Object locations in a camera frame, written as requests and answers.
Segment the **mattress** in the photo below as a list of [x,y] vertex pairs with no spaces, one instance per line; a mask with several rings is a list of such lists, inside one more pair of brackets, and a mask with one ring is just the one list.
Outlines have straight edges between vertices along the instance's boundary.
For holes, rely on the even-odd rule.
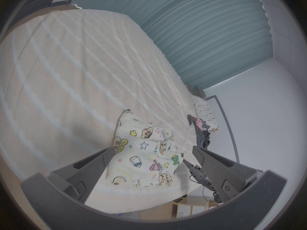
[[[0,45],[0,152],[22,180],[110,147],[121,113],[173,131],[197,164],[187,115],[192,96],[153,41],[128,16],[56,11],[14,29]],[[106,213],[154,207],[198,187],[181,165],[171,187],[113,185],[106,171],[86,205]]]

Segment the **bed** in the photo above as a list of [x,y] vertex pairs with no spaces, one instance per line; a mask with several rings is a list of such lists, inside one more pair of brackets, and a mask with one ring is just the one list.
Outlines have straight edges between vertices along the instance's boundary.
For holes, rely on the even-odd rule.
[[[196,145],[192,95],[128,16],[56,11],[14,29],[0,45],[0,153],[21,179],[112,146],[121,113],[173,131],[184,158]],[[106,213],[147,209],[199,185],[181,165],[171,187],[113,185],[105,173],[86,205]]]

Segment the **bed sheet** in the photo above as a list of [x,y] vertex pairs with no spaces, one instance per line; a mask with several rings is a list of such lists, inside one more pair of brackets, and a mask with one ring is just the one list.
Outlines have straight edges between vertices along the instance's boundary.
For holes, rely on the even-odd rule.
[[[132,109],[173,131],[192,155],[192,96],[162,52],[128,16],[56,11],[13,30],[0,45],[0,152],[21,179],[110,147],[117,121]],[[101,176],[86,204],[107,213],[154,207],[198,187],[182,165],[171,187],[132,188]]]

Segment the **yellow star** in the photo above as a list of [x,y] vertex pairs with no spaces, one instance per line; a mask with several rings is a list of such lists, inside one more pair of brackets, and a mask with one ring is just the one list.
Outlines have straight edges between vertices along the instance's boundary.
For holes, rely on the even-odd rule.
[[136,131],[135,131],[135,130],[131,130],[131,131],[130,131],[130,135],[131,135],[131,136],[136,136],[136,135],[137,135],[137,134],[136,134]]

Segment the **curtain fold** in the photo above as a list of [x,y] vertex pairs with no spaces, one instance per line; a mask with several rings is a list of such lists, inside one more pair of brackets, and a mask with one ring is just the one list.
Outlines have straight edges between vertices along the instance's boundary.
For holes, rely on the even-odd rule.
[[73,0],[127,14],[165,54],[184,83],[203,89],[271,58],[260,0]]

